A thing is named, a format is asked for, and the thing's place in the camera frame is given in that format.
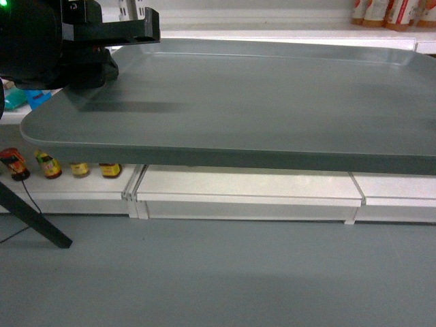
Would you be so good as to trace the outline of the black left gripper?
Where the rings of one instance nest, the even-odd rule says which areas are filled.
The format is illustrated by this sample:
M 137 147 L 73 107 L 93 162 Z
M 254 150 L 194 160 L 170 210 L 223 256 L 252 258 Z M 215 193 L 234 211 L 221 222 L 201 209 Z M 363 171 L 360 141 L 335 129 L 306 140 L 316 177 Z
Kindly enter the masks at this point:
M 96 1 L 2 1 L 1 77 L 19 89 L 96 89 L 119 67 L 102 46 L 160 42 L 159 13 L 102 22 Z

